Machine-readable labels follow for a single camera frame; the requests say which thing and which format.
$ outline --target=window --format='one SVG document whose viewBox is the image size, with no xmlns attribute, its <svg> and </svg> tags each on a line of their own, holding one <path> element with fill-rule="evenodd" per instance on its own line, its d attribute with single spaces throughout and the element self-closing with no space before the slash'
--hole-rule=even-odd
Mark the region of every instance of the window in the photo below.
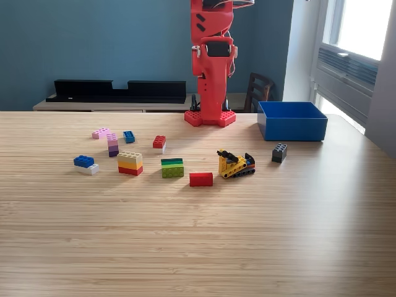
<svg viewBox="0 0 396 297">
<path fill-rule="evenodd" d="M 324 43 L 381 60 L 392 0 L 329 0 Z"/>
<path fill-rule="evenodd" d="M 317 104 L 319 105 L 319 110 L 324 114 L 336 114 L 341 116 L 344 120 L 350 123 L 356 130 L 364 135 L 366 132 L 365 128 L 362 125 L 359 125 L 356 121 L 354 121 L 350 116 L 344 113 L 341 109 L 337 108 L 330 101 L 326 100 L 324 97 L 317 94 L 316 99 Z"/>
<path fill-rule="evenodd" d="M 393 1 L 322 0 L 321 3 L 317 52 L 312 62 L 311 100 L 317 103 L 318 93 L 365 127 Z"/>
</svg>

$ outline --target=red robot arm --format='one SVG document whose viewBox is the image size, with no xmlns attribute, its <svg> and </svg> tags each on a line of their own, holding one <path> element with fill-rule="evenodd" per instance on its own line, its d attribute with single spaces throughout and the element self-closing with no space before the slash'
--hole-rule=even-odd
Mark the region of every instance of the red robot arm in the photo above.
<svg viewBox="0 0 396 297">
<path fill-rule="evenodd" d="M 192 72 L 198 77 L 200 109 L 195 106 L 184 118 L 193 126 L 225 127 L 236 120 L 233 111 L 223 110 L 226 80 L 238 53 L 233 39 L 225 35 L 233 21 L 233 9 L 254 4 L 254 0 L 239 2 L 245 4 L 238 6 L 232 0 L 191 0 Z"/>
</svg>

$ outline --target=yellow lego brick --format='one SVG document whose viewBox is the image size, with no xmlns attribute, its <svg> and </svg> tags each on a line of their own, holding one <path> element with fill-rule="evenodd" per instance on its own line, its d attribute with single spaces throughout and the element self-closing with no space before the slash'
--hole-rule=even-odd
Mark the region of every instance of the yellow lego brick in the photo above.
<svg viewBox="0 0 396 297">
<path fill-rule="evenodd" d="M 138 164 L 134 164 L 134 163 L 126 163 L 126 162 L 118 161 L 118 167 L 121 167 L 121 168 L 138 170 L 142 166 L 143 166 L 143 162 L 140 162 Z"/>
<path fill-rule="evenodd" d="M 143 162 L 143 157 L 141 153 L 131 153 L 123 150 L 118 154 L 117 161 L 123 163 L 139 164 Z"/>
</svg>

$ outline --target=dark blue lego brick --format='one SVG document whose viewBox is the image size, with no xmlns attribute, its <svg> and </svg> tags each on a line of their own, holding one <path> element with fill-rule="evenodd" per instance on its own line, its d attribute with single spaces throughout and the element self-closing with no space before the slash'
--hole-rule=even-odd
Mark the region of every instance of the dark blue lego brick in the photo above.
<svg viewBox="0 0 396 297">
<path fill-rule="evenodd" d="M 124 139 L 127 144 L 135 142 L 135 135 L 132 131 L 124 131 Z"/>
<path fill-rule="evenodd" d="M 78 167 L 88 168 L 89 166 L 92 166 L 93 163 L 94 163 L 93 158 L 83 156 L 83 155 L 74 159 L 74 164 L 75 164 L 75 166 L 78 166 Z"/>
<path fill-rule="evenodd" d="M 109 152 L 109 157 L 110 157 L 110 158 L 117 157 L 118 154 L 119 154 L 119 151 L 118 151 L 118 150 L 115 150 L 115 151 L 113 151 L 113 152 Z"/>
</svg>

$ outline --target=wooden chair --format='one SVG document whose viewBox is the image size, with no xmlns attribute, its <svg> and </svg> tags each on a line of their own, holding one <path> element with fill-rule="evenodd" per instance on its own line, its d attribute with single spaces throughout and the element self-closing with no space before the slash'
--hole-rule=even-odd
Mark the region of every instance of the wooden chair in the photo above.
<svg viewBox="0 0 396 297">
<path fill-rule="evenodd" d="M 252 112 L 252 103 L 254 106 L 254 113 L 257 113 L 259 101 L 268 101 L 271 88 L 273 87 L 273 81 L 257 73 L 251 73 L 249 79 L 249 88 L 247 89 L 246 101 L 244 112 Z"/>
</svg>

